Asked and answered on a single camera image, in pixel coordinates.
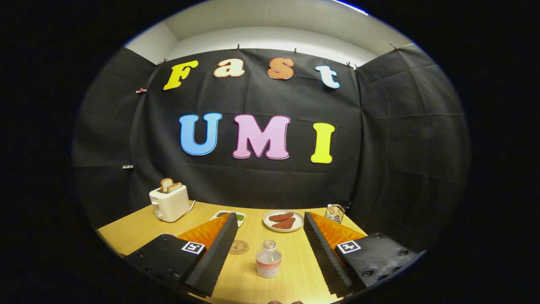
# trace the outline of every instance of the metal utensil holder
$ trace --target metal utensil holder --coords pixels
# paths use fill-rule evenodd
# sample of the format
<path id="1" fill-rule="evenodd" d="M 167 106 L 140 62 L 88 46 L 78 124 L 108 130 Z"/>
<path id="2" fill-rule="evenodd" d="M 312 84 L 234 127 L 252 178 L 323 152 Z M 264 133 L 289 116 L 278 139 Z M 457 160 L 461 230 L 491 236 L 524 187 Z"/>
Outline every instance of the metal utensil holder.
<path id="1" fill-rule="evenodd" d="M 345 209 L 339 204 L 329 204 L 326 207 L 325 217 L 336 223 L 343 221 L 343 216 L 345 215 Z"/>

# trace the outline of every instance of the blue letter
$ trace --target blue letter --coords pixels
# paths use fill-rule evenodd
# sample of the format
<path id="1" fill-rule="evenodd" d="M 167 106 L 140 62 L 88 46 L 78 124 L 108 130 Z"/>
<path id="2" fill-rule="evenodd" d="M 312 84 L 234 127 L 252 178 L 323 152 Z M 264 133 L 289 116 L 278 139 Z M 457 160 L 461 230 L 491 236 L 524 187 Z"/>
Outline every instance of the blue letter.
<path id="1" fill-rule="evenodd" d="M 331 87 L 332 89 L 337 89 L 339 88 L 339 83 L 338 82 L 335 82 L 333 79 L 332 79 L 332 75 L 333 76 L 337 76 L 337 73 L 330 70 L 330 67 L 327 66 L 327 65 L 321 65 L 321 66 L 318 66 L 318 67 L 315 67 L 315 70 L 321 72 L 321 79 L 322 79 L 322 82 Z"/>
<path id="2" fill-rule="evenodd" d="M 205 155 L 215 148 L 218 142 L 218 120 L 222 115 L 220 113 L 208 113 L 202 119 L 207 123 L 206 142 L 203 144 L 195 143 L 193 133 L 195 132 L 195 122 L 199 120 L 197 115 L 184 115 L 178 120 L 182 125 L 180 131 L 180 145 L 182 149 L 191 155 Z"/>

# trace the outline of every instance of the toaster lever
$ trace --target toaster lever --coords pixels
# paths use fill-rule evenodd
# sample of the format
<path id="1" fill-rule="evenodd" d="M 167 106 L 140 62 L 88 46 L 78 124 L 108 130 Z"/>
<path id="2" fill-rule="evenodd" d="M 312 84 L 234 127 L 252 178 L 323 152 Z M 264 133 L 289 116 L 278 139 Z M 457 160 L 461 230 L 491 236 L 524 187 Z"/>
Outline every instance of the toaster lever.
<path id="1" fill-rule="evenodd" d="M 156 217 L 161 220 L 163 216 L 161 215 L 161 213 L 159 213 L 158 202 L 152 202 L 152 208 L 154 209 L 154 213 L 156 214 Z"/>

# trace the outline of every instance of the light fixture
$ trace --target light fixture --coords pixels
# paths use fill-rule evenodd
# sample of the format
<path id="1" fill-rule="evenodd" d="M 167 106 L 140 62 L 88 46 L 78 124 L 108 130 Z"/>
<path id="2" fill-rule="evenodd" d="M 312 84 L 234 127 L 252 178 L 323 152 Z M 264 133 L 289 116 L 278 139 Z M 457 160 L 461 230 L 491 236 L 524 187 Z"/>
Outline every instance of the light fixture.
<path id="1" fill-rule="evenodd" d="M 357 12 L 361 12 L 362 14 L 368 16 L 368 13 L 366 13 L 363 10 L 361 10 L 359 8 L 356 8 L 356 7 L 354 7 L 354 6 L 350 5 L 350 4 L 347 4 L 347 3 L 344 3 L 344 2 L 341 2 L 341 1 L 338 1 L 338 0 L 332 0 L 332 1 L 338 2 L 339 4 L 345 5 L 346 7 L 350 8 L 350 9 L 353 9 L 353 10 L 355 10 Z"/>

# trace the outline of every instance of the white plate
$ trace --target white plate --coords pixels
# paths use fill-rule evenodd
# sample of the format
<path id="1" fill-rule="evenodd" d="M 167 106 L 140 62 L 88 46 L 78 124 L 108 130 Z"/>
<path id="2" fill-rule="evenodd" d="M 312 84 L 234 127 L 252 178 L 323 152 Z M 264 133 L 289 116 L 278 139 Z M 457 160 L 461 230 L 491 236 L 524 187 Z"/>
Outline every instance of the white plate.
<path id="1" fill-rule="evenodd" d="M 268 218 L 271 217 L 272 215 L 278 215 L 278 214 L 283 214 L 283 213 L 287 213 L 287 212 L 292 212 L 293 213 L 292 217 L 296 218 L 296 220 L 293 223 L 293 226 L 290 229 L 279 229 L 279 228 L 272 227 L 272 225 L 275 225 L 278 222 L 271 221 Z M 295 230 L 298 230 L 298 229 L 302 228 L 302 226 L 303 226 L 303 215 L 301 215 L 300 213 L 298 213 L 296 211 L 292 211 L 292 210 L 274 210 L 274 211 L 270 211 L 269 213 L 265 214 L 265 216 L 262 217 L 262 221 L 266 225 L 266 227 L 270 228 L 271 230 L 274 230 L 274 231 L 277 231 L 277 232 L 293 232 Z"/>
<path id="2" fill-rule="evenodd" d="M 240 227 L 240 225 L 242 225 L 242 223 L 246 220 L 246 214 L 242 213 L 242 212 L 238 212 L 238 211 L 227 211 L 227 210 L 221 210 L 221 211 L 218 211 L 214 214 L 214 216 L 212 216 L 212 218 L 210 220 L 213 220 L 213 219 L 217 219 L 218 218 L 218 214 L 222 213 L 222 212 L 229 212 L 229 213 L 236 213 L 238 215 L 243 215 L 244 216 L 244 219 L 241 220 L 241 221 L 238 221 L 238 227 Z"/>

